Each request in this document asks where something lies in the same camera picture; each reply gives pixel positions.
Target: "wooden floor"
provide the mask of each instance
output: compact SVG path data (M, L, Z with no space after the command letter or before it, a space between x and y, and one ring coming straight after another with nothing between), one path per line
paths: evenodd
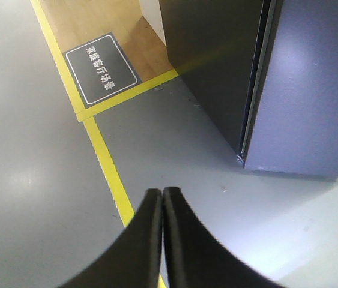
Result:
M63 52L109 32L142 81L172 69L166 46L142 17L139 0L41 0Z

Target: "dark gray cabinet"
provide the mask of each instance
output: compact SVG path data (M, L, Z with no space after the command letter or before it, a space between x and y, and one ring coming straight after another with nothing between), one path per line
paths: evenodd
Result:
M160 0L172 65L246 169L338 176L338 0Z

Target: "gray floor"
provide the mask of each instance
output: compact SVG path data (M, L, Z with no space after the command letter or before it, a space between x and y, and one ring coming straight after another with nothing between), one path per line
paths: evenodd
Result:
M56 287L122 222L29 1L0 1L0 287Z
M95 118L133 206L179 186L250 266L286 287L338 287L338 179L243 170L180 78Z
M135 208L177 185L231 252L287 287L338 287L338 179L243 171L175 79L96 120ZM28 2L0 1L0 287L56 287L121 220Z

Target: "yellow floor line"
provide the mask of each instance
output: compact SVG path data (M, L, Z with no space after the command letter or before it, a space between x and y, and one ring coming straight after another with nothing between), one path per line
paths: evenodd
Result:
M152 88L155 88L161 84L164 84L165 82L173 78L176 78L177 76L178 76L178 73L173 69L151 80L143 82L142 84L138 86L135 86L108 100L105 100L90 108L87 108L84 111L81 111L80 113L77 114L78 121L84 121L85 119L88 119L89 117L95 116L96 114L99 114L107 109L110 109L111 107L121 104L129 99L134 98L135 96L138 96L146 91L149 91Z
M167 73L162 74L161 76L140 84L130 89L129 91L125 91L117 95L116 97L106 100L105 102L92 106L89 109L85 109L85 105L79 95L77 86L74 83L74 80L70 74L65 59L62 55L61 49L58 46L54 33L42 9L40 1L31 0L31 4L42 28L47 44L49 45L49 49L54 58L59 74L65 85L71 105L73 106L73 109L77 117L79 118L79 121L83 121L94 151L97 154L97 158L100 162L104 176L109 185L110 191L113 195L116 207L122 219L122 223L124 226L126 226L134 216L134 209L131 205L130 199L128 198L125 187L123 186L121 177L116 169L110 151L94 119L94 115L105 111L106 109L111 108L115 105L118 105L119 103L125 102L149 89L152 89L158 85L163 84L164 82L167 82L168 80L177 77L177 72L175 72L175 70L171 70ZM159 276L158 280L158 288L166 288L166 285L161 275Z
M83 124L89 134L92 146L97 154L110 191L113 194L122 222L126 226L134 216L134 209L122 184L121 177L119 177L119 173L94 117L84 120Z
M70 98L71 105L73 105L73 109L76 114L85 110L85 105L79 95L77 86L74 83L73 77L70 74L70 71L67 67L65 59L63 58L61 49L56 42L54 33L50 27L49 22L47 21L46 15L42 9L39 0L31 0L32 7L35 11L35 15L38 18L41 29L43 31L44 37L46 38L47 44L49 45L49 49L51 54L53 55L54 62L58 68L59 75L61 75L63 84L65 85L65 89L67 91L67 95Z

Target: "black floor sign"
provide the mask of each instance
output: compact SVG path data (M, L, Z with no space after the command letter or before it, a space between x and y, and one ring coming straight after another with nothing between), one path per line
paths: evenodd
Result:
M140 83L112 33L71 49L65 58L86 106Z

